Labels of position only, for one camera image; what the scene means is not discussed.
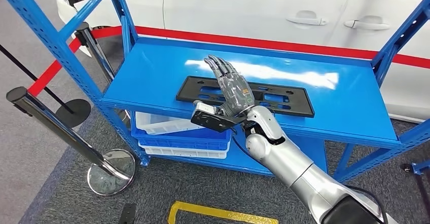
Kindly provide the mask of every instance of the stanchion post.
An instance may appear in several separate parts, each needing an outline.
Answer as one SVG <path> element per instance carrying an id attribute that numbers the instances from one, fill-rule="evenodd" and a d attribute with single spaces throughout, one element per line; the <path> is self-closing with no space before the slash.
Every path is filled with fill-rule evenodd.
<path id="1" fill-rule="evenodd" d="M 6 98 L 23 113 L 37 119 L 93 164 L 88 171 L 87 180 L 95 193 L 113 195 L 131 183 L 136 164 L 130 152 L 117 149 L 104 155 L 100 154 L 55 113 L 30 95 L 24 87 L 12 89 L 6 94 Z"/>
<path id="2" fill-rule="evenodd" d="M 0 51 L 11 60 L 18 68 L 20 68 L 26 75 L 32 80 L 37 81 L 38 78 L 28 70 L 15 56 L 13 56 L 6 48 L 0 45 Z M 64 103 L 57 95 L 54 94 L 48 87 L 44 87 L 44 90 L 60 103 L 61 107 L 55 113 L 63 122 L 69 127 L 73 128 L 83 123 L 91 113 L 91 105 L 84 99 L 74 99 Z"/>
<path id="3" fill-rule="evenodd" d="M 97 40 L 92 35 L 88 23 L 83 22 L 78 27 L 78 29 L 76 29 L 75 35 L 81 42 L 82 46 L 86 46 L 88 48 L 91 56 L 97 61 L 98 65 L 103 71 L 104 77 L 110 84 L 114 80 L 115 72 L 112 69 L 112 66 L 109 63 L 108 59 L 104 55 L 104 52 L 98 44 Z"/>

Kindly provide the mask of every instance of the red stripe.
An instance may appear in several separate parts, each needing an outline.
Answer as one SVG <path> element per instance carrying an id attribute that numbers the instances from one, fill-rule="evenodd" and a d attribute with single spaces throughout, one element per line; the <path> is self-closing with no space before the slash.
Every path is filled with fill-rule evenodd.
<path id="1" fill-rule="evenodd" d="M 78 39 L 74 39 L 70 44 L 70 50 L 76 52 L 80 47 L 81 43 Z M 46 85 L 54 78 L 54 76 L 61 70 L 61 64 L 55 60 L 49 67 L 43 72 L 43 74 L 33 83 L 28 89 L 28 92 L 37 96 L 46 87 Z"/>
<path id="2" fill-rule="evenodd" d="M 327 46 L 318 46 L 318 45 L 268 41 L 268 40 L 260 40 L 260 39 L 238 38 L 235 36 L 228 36 L 228 35 L 203 34 L 203 33 L 195 33 L 195 32 L 188 32 L 188 31 L 166 30 L 166 29 L 141 27 L 141 26 L 136 26 L 136 30 L 137 30 L 137 33 L 145 34 L 145 35 L 163 36 L 167 38 L 185 39 L 185 40 L 193 40 L 193 41 L 207 42 L 207 43 L 219 43 L 219 44 L 228 44 L 228 45 L 235 45 L 235 46 L 275 49 L 275 50 L 291 51 L 291 52 L 299 52 L 299 53 L 313 53 L 313 54 L 361 58 L 361 59 L 372 59 L 377 54 L 376 51 L 368 51 L 368 50 L 360 50 L 360 49 L 352 49 L 352 48 L 336 48 L 336 47 L 327 47 Z M 402 55 L 402 54 L 397 54 L 394 57 L 393 62 L 416 66 L 416 67 L 430 68 L 430 59 L 413 57 L 413 56 Z"/>
<path id="3" fill-rule="evenodd" d="M 361 59 L 372 59 L 377 52 L 376 51 L 368 51 L 368 50 L 360 50 L 360 49 L 351 49 L 351 48 L 336 48 L 336 47 L 327 47 L 327 46 L 318 46 L 318 45 L 308 45 L 308 44 L 298 44 L 298 43 L 286 43 L 286 42 L 277 42 L 277 41 L 269 41 L 269 40 L 261 40 L 261 39 L 251 39 L 251 38 L 238 38 L 236 36 L 228 36 L 228 35 L 214 35 L 214 34 L 204 34 L 204 33 L 196 33 L 196 32 L 188 32 L 188 31 L 179 31 L 179 30 L 167 30 L 167 29 L 159 29 L 159 28 L 150 28 L 150 27 L 142 27 L 136 26 L 136 31 L 139 34 L 144 35 L 153 35 L 153 36 L 161 36 L 166 38 L 175 38 L 175 39 L 185 39 L 206 43 L 218 43 L 218 44 L 227 44 L 234 46 L 244 46 L 244 47 L 253 47 L 253 48 L 264 48 L 264 49 L 274 49 L 274 50 L 282 50 L 282 51 L 291 51 L 291 52 L 299 52 L 299 53 L 312 53 L 312 54 L 321 54 L 321 55 L 329 55 L 329 56 L 340 56 L 340 57 L 350 57 L 350 58 L 361 58 Z M 93 30 L 92 34 L 94 38 L 105 38 L 108 36 L 120 35 L 122 32 L 120 26 L 108 27 L 103 29 Z M 80 42 L 77 39 L 74 39 L 69 47 L 73 52 L 79 48 Z M 413 57 L 408 55 L 397 54 L 394 59 L 394 63 L 428 68 L 430 69 L 430 59 Z M 54 76 L 60 71 L 61 64 L 55 60 L 46 71 L 40 76 L 40 78 L 28 89 L 29 93 L 33 96 L 37 96 L 46 85 L 54 78 Z"/>

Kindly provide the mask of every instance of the car door handle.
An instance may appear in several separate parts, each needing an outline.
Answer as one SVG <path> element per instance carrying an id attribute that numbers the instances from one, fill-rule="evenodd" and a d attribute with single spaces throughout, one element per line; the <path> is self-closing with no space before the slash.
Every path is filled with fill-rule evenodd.
<path id="1" fill-rule="evenodd" d="M 389 29 L 389 24 L 381 23 L 381 24 L 374 24 L 374 23 L 367 23 L 362 22 L 359 20 L 348 20 L 345 21 L 344 25 L 346 27 L 352 28 L 352 29 L 366 29 L 366 30 L 387 30 Z"/>
<path id="2" fill-rule="evenodd" d="M 299 18 L 290 17 L 286 19 L 289 22 L 306 25 L 326 25 L 329 21 L 324 18 Z"/>

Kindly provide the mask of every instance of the white plastic bin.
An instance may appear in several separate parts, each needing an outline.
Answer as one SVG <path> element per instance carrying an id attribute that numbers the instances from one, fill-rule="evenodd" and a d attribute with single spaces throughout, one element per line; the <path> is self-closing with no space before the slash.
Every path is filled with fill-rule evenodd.
<path id="1" fill-rule="evenodd" d="M 203 127 L 191 123 L 189 119 L 146 114 L 137 111 L 136 128 L 145 130 L 147 134 L 157 135 L 201 129 Z"/>
<path id="2" fill-rule="evenodd" d="M 212 150 L 201 150 L 201 149 L 191 149 L 191 148 L 148 146 L 148 145 L 142 145 L 142 144 L 140 144 L 140 142 L 139 142 L 139 146 L 144 148 L 145 152 L 149 155 L 225 159 L 227 157 L 227 152 L 230 148 L 230 143 L 228 143 L 228 147 L 225 151 L 212 151 Z"/>

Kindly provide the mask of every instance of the blue shelf top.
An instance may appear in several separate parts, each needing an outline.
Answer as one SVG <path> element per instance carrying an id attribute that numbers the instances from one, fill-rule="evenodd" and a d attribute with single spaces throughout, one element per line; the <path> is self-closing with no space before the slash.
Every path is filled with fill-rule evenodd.
<path id="1" fill-rule="evenodd" d="M 231 62 L 249 82 L 306 88 L 314 118 L 276 115 L 291 134 L 375 146 L 399 143 L 366 60 L 139 38 L 102 100 L 124 109 L 190 118 L 192 103 L 175 96 L 187 76 L 213 77 L 203 62 L 208 54 Z"/>

